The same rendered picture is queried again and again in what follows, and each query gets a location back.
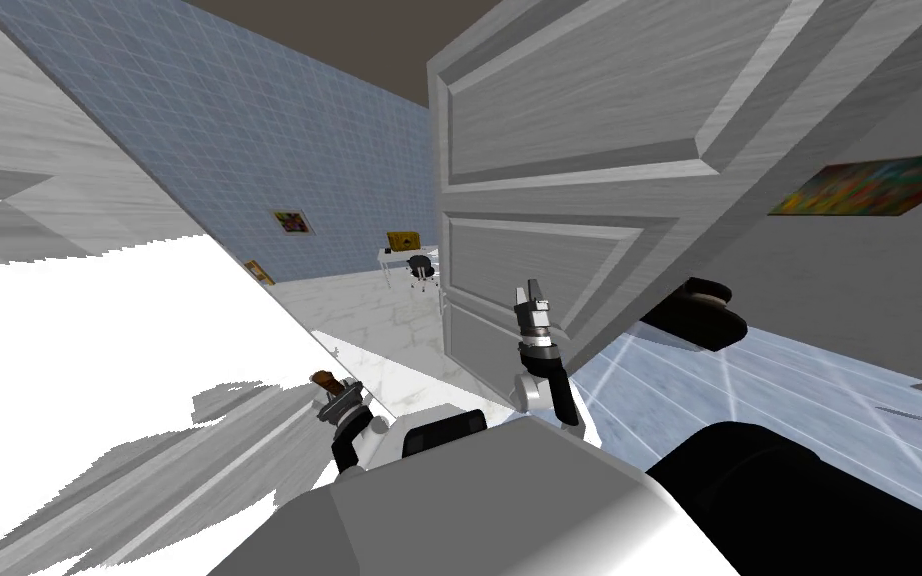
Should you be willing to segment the colourful wide wall picture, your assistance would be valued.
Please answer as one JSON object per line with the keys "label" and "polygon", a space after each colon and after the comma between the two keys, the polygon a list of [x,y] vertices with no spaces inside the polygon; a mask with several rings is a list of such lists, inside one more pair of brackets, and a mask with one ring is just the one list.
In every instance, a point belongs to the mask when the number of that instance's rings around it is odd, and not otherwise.
{"label": "colourful wide wall picture", "polygon": [[823,167],[771,216],[898,217],[922,203],[922,156]]}

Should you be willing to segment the white desk with yellow box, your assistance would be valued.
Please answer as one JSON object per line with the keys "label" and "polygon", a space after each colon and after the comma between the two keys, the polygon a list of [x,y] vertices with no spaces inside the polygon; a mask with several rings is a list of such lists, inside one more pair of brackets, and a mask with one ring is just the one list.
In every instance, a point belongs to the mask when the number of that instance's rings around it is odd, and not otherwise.
{"label": "white desk with yellow box", "polygon": [[421,237],[415,231],[394,231],[387,233],[387,246],[377,252],[377,262],[388,287],[391,286],[389,264],[407,262],[414,256],[430,259],[439,255],[437,246],[423,246]]}

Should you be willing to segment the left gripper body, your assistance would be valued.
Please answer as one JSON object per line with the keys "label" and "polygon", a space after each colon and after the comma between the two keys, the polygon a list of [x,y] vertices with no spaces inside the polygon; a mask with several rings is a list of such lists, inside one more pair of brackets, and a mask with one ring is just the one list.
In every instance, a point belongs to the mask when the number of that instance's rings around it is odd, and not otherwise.
{"label": "left gripper body", "polygon": [[330,425],[339,425],[348,413],[362,406],[363,402],[363,383],[352,382],[344,388],[343,392],[333,396],[328,403],[319,410],[317,418],[319,421]]}

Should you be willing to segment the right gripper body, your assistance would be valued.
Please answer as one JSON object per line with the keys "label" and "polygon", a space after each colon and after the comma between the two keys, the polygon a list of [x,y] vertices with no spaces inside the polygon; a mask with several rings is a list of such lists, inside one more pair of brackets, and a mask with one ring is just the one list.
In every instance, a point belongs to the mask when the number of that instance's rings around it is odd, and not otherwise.
{"label": "right gripper body", "polygon": [[540,304],[517,304],[516,318],[524,345],[549,347],[553,344],[547,308]]}

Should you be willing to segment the black office chair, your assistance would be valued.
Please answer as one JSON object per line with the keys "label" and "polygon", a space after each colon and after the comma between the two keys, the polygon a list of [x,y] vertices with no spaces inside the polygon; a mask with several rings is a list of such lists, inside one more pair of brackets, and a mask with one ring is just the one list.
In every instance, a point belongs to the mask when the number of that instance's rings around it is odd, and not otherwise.
{"label": "black office chair", "polygon": [[410,257],[407,260],[410,274],[412,276],[411,287],[420,287],[422,292],[426,291],[426,284],[431,282],[435,287],[439,287],[436,278],[436,269],[429,256],[420,254]]}

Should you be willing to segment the grey panelled door leaf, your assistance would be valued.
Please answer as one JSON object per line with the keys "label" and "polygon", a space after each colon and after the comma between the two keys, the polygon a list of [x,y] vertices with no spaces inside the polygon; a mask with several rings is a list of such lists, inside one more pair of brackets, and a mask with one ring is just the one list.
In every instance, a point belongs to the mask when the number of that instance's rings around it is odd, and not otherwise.
{"label": "grey panelled door leaf", "polygon": [[430,59],[445,354],[516,407],[922,88],[922,0],[503,0]]}

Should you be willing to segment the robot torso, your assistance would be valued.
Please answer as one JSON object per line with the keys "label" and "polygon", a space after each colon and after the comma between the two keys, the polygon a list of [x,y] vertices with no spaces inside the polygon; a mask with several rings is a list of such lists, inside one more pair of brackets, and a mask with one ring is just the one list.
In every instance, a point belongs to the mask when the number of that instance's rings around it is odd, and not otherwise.
{"label": "robot torso", "polygon": [[643,471],[535,417],[304,493],[208,576],[739,576]]}

